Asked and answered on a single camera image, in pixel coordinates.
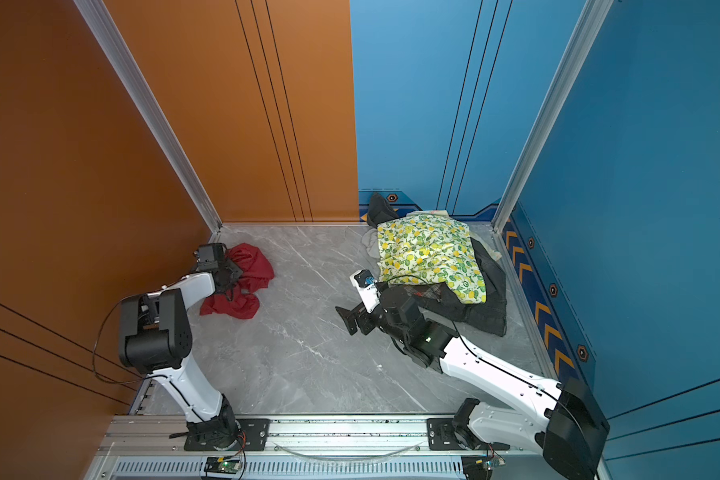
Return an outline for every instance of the crumpled red fabric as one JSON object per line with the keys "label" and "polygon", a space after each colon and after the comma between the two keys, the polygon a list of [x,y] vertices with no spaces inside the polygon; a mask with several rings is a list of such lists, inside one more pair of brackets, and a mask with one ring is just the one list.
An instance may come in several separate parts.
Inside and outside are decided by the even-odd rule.
{"label": "crumpled red fabric", "polygon": [[226,252],[226,257],[240,267],[242,276],[226,295],[218,293],[206,298],[200,314],[225,313],[240,320],[251,319],[259,311],[259,299],[253,292],[267,288],[275,272],[269,260],[253,245],[234,246]]}

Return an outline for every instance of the clothing pile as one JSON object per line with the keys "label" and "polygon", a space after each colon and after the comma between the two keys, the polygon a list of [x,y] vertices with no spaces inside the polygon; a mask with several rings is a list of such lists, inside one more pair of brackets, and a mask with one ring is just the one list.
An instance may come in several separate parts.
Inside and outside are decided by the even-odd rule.
{"label": "clothing pile", "polygon": [[200,314],[225,313],[240,320],[251,319],[259,311],[259,299],[253,293],[267,288],[275,272],[269,260],[253,245],[234,246],[226,252],[226,257],[240,267],[242,274],[227,292],[206,298]]}
{"label": "clothing pile", "polygon": [[496,263],[500,254],[470,235],[469,225],[439,211],[401,218],[378,193],[371,197],[367,218],[378,229],[377,243],[363,243],[369,253],[378,252],[381,281],[405,285],[421,308],[448,320],[506,334],[507,283]]}

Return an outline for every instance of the black line on wall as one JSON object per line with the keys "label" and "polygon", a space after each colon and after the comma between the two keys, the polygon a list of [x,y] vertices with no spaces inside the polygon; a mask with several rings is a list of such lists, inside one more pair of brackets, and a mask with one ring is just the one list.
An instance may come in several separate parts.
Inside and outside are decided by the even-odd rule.
{"label": "black line on wall", "polygon": [[62,379],[61,377],[56,376],[56,375],[54,375],[53,373],[48,373],[48,372],[44,372],[43,370],[36,369],[36,368],[34,368],[33,366],[29,366],[29,365],[27,365],[26,363],[20,362],[19,360],[13,360],[13,359],[8,358],[8,357],[6,357],[6,356],[3,356],[3,355],[1,355],[1,354],[0,354],[0,358],[3,359],[3,360],[8,360],[9,362],[15,363],[16,365],[21,365],[22,367],[26,367],[26,368],[28,368],[29,370],[34,370],[34,371],[36,371],[36,372],[38,372],[38,373],[42,373],[43,375],[47,375],[47,376],[49,376],[49,377],[51,377],[51,378],[54,378],[54,379],[57,379],[57,380],[61,380],[61,381],[64,382],[64,383],[69,383],[70,385],[74,385],[74,386],[76,386],[76,387],[78,387],[78,388],[81,388],[81,389],[83,389],[83,390],[87,390],[88,392],[95,393],[95,394],[97,394],[97,395],[101,395],[102,397],[109,398],[110,400],[115,400],[116,402],[120,402],[120,403],[122,403],[122,404],[125,405],[125,406],[130,406],[130,404],[125,403],[123,400],[120,400],[120,399],[118,399],[118,398],[114,398],[114,397],[108,396],[107,394],[104,394],[104,393],[101,393],[101,392],[97,392],[96,390],[89,389],[89,388],[84,387],[84,386],[82,386],[82,385],[78,385],[78,384],[75,383],[75,382],[70,382],[69,380]]}
{"label": "black line on wall", "polygon": [[272,73],[269,71],[269,60],[266,59],[266,50],[264,49],[264,41],[262,40],[262,32],[259,29],[259,19],[256,17],[256,9],[253,7],[251,0],[251,10],[253,10],[253,21],[256,23],[256,31],[259,33],[259,43],[262,46],[262,54],[264,55],[264,65],[266,66],[266,74],[269,76],[269,86],[272,88],[272,99],[275,101],[275,110],[277,111],[277,119],[280,120],[280,131],[282,132],[282,141],[286,144],[286,153],[288,154],[288,163],[291,165],[291,176],[293,177],[293,187],[296,188],[296,198],[298,199],[298,207],[302,211],[302,221],[306,221],[304,215],[304,205],[302,204],[302,195],[298,192],[298,182],[296,181],[296,171],[293,169],[293,160],[291,160],[291,149],[288,148],[288,139],[286,138],[286,129],[282,126],[282,115],[280,115],[280,107],[277,103],[277,94],[275,93],[275,84],[272,82]]}
{"label": "black line on wall", "polygon": [[[86,352],[89,352],[89,353],[93,353],[93,352],[94,352],[93,350],[88,349],[88,348],[82,346],[81,344],[77,343],[77,342],[74,341],[74,340],[68,339],[66,336],[61,335],[60,333],[58,333],[58,332],[56,332],[56,331],[54,331],[54,330],[46,327],[45,325],[43,325],[43,324],[41,324],[41,323],[39,323],[39,322],[36,322],[36,321],[32,320],[32,319],[29,318],[28,316],[26,316],[26,315],[24,315],[24,314],[22,314],[22,313],[17,312],[16,310],[10,308],[9,306],[4,305],[3,303],[0,303],[0,306],[3,307],[4,309],[6,309],[7,311],[9,311],[9,312],[11,312],[11,313],[14,313],[14,314],[16,314],[16,315],[18,315],[18,316],[20,316],[20,317],[23,318],[24,320],[29,321],[29,322],[37,325],[39,328],[41,328],[41,329],[43,329],[43,330],[46,330],[46,331],[48,331],[48,332],[51,332],[51,333],[53,333],[54,335],[58,336],[59,338],[62,338],[62,339],[64,339],[64,340],[67,340],[69,343],[72,343],[73,345],[78,346],[79,348],[85,350]],[[107,359],[106,357],[104,357],[104,356],[102,356],[102,355],[100,355],[100,354],[98,354],[98,353],[96,354],[96,356],[99,357],[99,358],[102,359],[102,360],[105,360],[105,361],[111,363],[112,365],[116,366],[117,368],[122,369],[122,370],[125,370],[126,372],[130,373],[131,375],[138,377],[137,374],[133,373],[131,370],[128,370],[127,368],[125,368],[125,367],[122,366],[121,364],[115,363],[115,362],[113,362],[112,360],[109,360],[109,359]]]}
{"label": "black line on wall", "polygon": [[483,95],[483,103],[480,105],[480,113],[478,114],[478,122],[474,126],[474,132],[472,132],[472,141],[469,145],[469,152],[467,152],[467,159],[464,161],[464,170],[461,172],[461,180],[458,184],[458,190],[456,192],[456,200],[454,200],[454,214],[456,213],[456,204],[458,203],[458,196],[461,193],[461,185],[464,183],[464,175],[467,173],[467,166],[469,165],[469,158],[472,155],[472,146],[474,145],[474,138],[478,134],[478,127],[480,127],[480,118],[483,116],[483,107],[485,106],[485,99],[488,96],[488,89],[490,88],[490,80],[494,77],[494,69],[496,68],[496,60],[499,58],[499,50],[501,50],[501,41],[504,39],[504,31],[507,30],[507,21],[509,20],[509,12],[512,11],[512,2],[510,0],[509,8],[507,9],[507,17],[504,19],[504,27],[501,29],[501,36],[499,37],[499,45],[496,47],[496,55],[494,56],[494,64],[490,67],[490,75],[488,76],[488,85],[485,86],[485,94]]}
{"label": "black line on wall", "polygon": [[472,91],[472,99],[469,101],[469,110],[467,111],[467,121],[464,123],[464,131],[461,133],[461,143],[458,146],[458,154],[456,155],[456,165],[454,165],[454,172],[451,175],[451,186],[448,188],[448,196],[445,198],[445,209],[448,209],[448,202],[451,199],[451,191],[454,188],[454,180],[456,179],[456,170],[458,170],[458,159],[461,157],[461,149],[464,146],[464,137],[467,136],[467,128],[469,127],[469,118],[472,115],[472,105],[474,104],[474,95],[478,91],[478,84],[480,83],[480,73],[483,71],[483,62],[485,61],[485,53],[488,50],[488,41],[490,40],[490,33],[494,29],[494,20],[496,19],[496,9],[499,6],[498,0],[494,5],[494,14],[490,17],[490,26],[488,27],[488,36],[485,38],[485,46],[483,47],[483,57],[480,59],[480,68],[478,68],[478,79],[474,81],[474,90]]}
{"label": "black line on wall", "polygon": [[636,457],[636,456],[648,455],[649,453],[656,453],[656,452],[666,452],[667,450],[674,450],[675,448],[693,447],[693,446],[697,446],[697,445],[704,445],[705,443],[714,443],[714,442],[720,442],[720,437],[712,438],[711,440],[701,440],[700,442],[686,443],[683,445],[678,445],[678,446],[673,446],[673,447],[657,448],[655,450],[648,450],[647,452],[631,453],[629,455],[622,455],[622,456],[618,456],[618,457],[606,458],[605,460],[606,460],[606,462],[610,462],[611,460],[619,460],[620,458]]}
{"label": "black line on wall", "polygon": [[624,435],[619,435],[619,436],[617,436],[617,437],[608,438],[608,441],[610,441],[610,440],[618,440],[619,438],[624,438],[624,437],[628,437],[628,436],[632,436],[632,435],[637,435],[638,433],[648,432],[649,430],[656,430],[657,428],[662,428],[662,427],[667,427],[667,426],[670,426],[670,425],[675,425],[676,423],[687,422],[688,420],[693,420],[694,418],[706,417],[706,416],[708,416],[708,415],[713,415],[713,414],[715,414],[715,413],[720,413],[720,408],[718,408],[717,410],[711,410],[710,412],[704,412],[704,413],[700,413],[700,414],[698,414],[698,415],[681,418],[680,420],[674,420],[674,421],[672,421],[672,422],[662,423],[661,425],[657,425],[657,426],[654,426],[654,427],[643,428],[642,430],[638,430],[638,431],[636,431],[636,432],[625,433]]}
{"label": "black line on wall", "polygon": [[288,193],[288,202],[291,205],[291,212],[293,213],[293,221],[296,220],[296,209],[293,208],[293,200],[291,200],[291,191],[288,189],[288,181],[286,180],[286,171],[282,168],[282,160],[280,159],[280,151],[277,149],[277,142],[275,142],[275,131],[272,129],[272,122],[269,121],[269,112],[266,110],[266,102],[264,101],[264,92],[262,91],[261,82],[259,82],[259,74],[256,72],[256,63],[253,61],[253,53],[251,53],[251,45],[248,43],[248,34],[246,33],[246,26],[242,24],[242,15],[240,14],[240,5],[235,0],[235,7],[237,8],[237,16],[240,18],[240,27],[242,28],[242,36],[246,40],[246,46],[248,47],[248,55],[251,58],[251,66],[253,67],[253,75],[256,77],[256,84],[259,85],[259,94],[262,97],[262,105],[264,106],[264,115],[266,115],[266,122],[269,125],[269,133],[272,135],[272,143],[275,145],[275,153],[277,154],[277,161],[280,164],[280,173],[282,173],[282,182],[286,185],[286,193]]}
{"label": "black line on wall", "polygon": [[[62,360],[65,360],[65,361],[67,361],[67,362],[69,362],[69,363],[71,363],[71,364],[73,364],[73,365],[77,365],[79,368],[81,368],[81,369],[83,369],[83,370],[87,370],[88,372],[92,372],[92,371],[93,371],[92,369],[89,369],[89,368],[86,367],[86,366],[83,366],[83,365],[81,365],[81,364],[79,364],[79,363],[77,363],[77,362],[75,362],[75,361],[73,361],[73,360],[69,360],[69,359],[68,359],[67,357],[65,357],[65,356],[61,356],[61,355],[59,355],[59,354],[56,353],[56,352],[52,352],[52,351],[50,351],[50,350],[48,350],[48,349],[46,349],[46,348],[43,348],[42,346],[39,346],[37,343],[30,342],[29,340],[23,339],[23,338],[21,338],[20,336],[15,335],[15,334],[7,331],[7,330],[3,330],[3,329],[0,328],[0,332],[5,333],[6,335],[10,335],[10,336],[12,336],[13,338],[15,338],[15,339],[17,339],[17,340],[21,340],[22,342],[29,343],[29,344],[32,345],[33,347],[38,348],[38,349],[40,349],[40,350],[43,350],[44,352],[49,353],[49,354],[51,354],[51,355],[53,355],[53,356],[56,356],[56,357],[58,357],[58,358],[60,358],[60,359],[62,359]],[[115,379],[109,378],[109,377],[106,376],[106,375],[103,375],[103,374],[100,374],[100,375],[101,375],[102,377],[104,377],[105,379],[111,380],[111,381],[113,381],[113,382],[116,381]],[[131,389],[131,390],[133,390],[133,391],[136,391],[135,388],[130,387],[130,386],[128,386],[128,385],[121,385],[121,386],[124,386],[125,388]]]}
{"label": "black line on wall", "polygon": [[440,180],[440,191],[438,192],[438,202],[435,209],[440,208],[440,197],[443,194],[443,184],[445,183],[445,173],[448,171],[448,157],[451,156],[451,145],[454,142],[454,134],[456,133],[456,122],[458,121],[458,111],[461,109],[461,98],[464,96],[464,86],[467,84],[467,72],[469,72],[469,62],[472,59],[472,48],[474,48],[474,38],[478,34],[478,24],[480,23],[480,13],[483,11],[483,0],[480,0],[480,8],[478,8],[478,20],[474,23],[474,33],[472,34],[472,43],[469,45],[469,56],[467,56],[467,67],[464,69],[464,80],[461,82],[461,93],[458,96],[458,105],[456,105],[456,118],[454,118],[454,127],[451,130],[451,141],[448,142],[448,153],[445,155],[445,166],[443,167],[443,178]]}
{"label": "black line on wall", "polygon": [[691,388],[691,389],[683,390],[683,391],[681,391],[681,392],[675,393],[675,394],[670,395],[670,396],[666,396],[666,397],[664,397],[664,398],[659,398],[658,400],[654,400],[653,402],[646,403],[645,405],[642,405],[642,406],[639,406],[639,407],[635,407],[635,408],[632,408],[631,410],[627,410],[626,412],[622,412],[622,413],[616,414],[616,415],[614,415],[614,416],[608,417],[608,419],[611,420],[611,419],[613,419],[613,418],[621,417],[622,415],[626,415],[627,413],[636,412],[637,410],[640,410],[640,409],[642,409],[642,408],[650,407],[650,406],[655,405],[655,404],[657,404],[657,403],[661,403],[661,402],[663,402],[664,400],[669,400],[670,398],[675,398],[676,396],[681,396],[681,395],[683,395],[683,394],[685,394],[685,393],[692,392],[693,390],[702,389],[702,388],[704,388],[704,387],[706,387],[706,386],[710,386],[711,384],[713,384],[713,383],[718,383],[718,382],[720,382],[720,378],[719,378],[719,379],[711,380],[710,382],[707,382],[707,383],[702,383],[701,385],[695,386],[695,387],[693,387],[693,388]]}
{"label": "black line on wall", "polygon": [[293,124],[293,113],[291,113],[291,102],[288,100],[288,89],[286,88],[286,78],[282,74],[282,65],[280,64],[280,53],[277,50],[277,40],[275,40],[275,29],[272,26],[272,16],[269,14],[269,2],[267,0],[264,1],[264,5],[266,5],[266,15],[269,18],[269,30],[272,32],[272,43],[275,44],[275,56],[277,56],[277,66],[280,69],[280,79],[282,80],[282,90],[286,94],[286,107],[288,108],[288,117],[291,120],[291,130],[293,131],[293,141],[296,142],[296,156],[298,158],[298,167],[302,171],[302,180],[304,181],[304,194],[307,197],[307,207],[309,208],[309,218],[312,219],[312,221],[315,221],[315,217],[312,216],[312,202],[309,201],[309,188],[307,187],[307,178],[304,175],[304,166],[302,165],[302,154],[298,149],[298,137],[296,136],[296,127]]}

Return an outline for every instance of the blue wall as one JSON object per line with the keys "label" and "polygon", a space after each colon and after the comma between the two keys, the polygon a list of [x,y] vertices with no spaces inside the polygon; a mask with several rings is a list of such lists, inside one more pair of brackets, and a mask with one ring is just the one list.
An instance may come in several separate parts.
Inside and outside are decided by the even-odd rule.
{"label": "blue wall", "polygon": [[495,202],[583,5],[484,0],[480,9],[479,0],[352,0],[361,190],[402,190],[422,208],[447,203],[451,213],[466,215]]}
{"label": "blue wall", "polygon": [[[520,197],[614,416],[720,378],[720,1],[614,2]],[[720,382],[611,437],[720,408]],[[720,413],[610,440],[616,480],[714,478]]]}

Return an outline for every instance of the yellow and green patterned cloth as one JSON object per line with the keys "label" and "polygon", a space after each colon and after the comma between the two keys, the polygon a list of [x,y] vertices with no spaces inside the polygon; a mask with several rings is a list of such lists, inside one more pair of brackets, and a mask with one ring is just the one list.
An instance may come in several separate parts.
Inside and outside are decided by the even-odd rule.
{"label": "yellow and green patterned cloth", "polygon": [[485,302],[485,281],[466,224],[432,214],[390,220],[378,226],[378,251],[381,281],[445,282],[462,303]]}

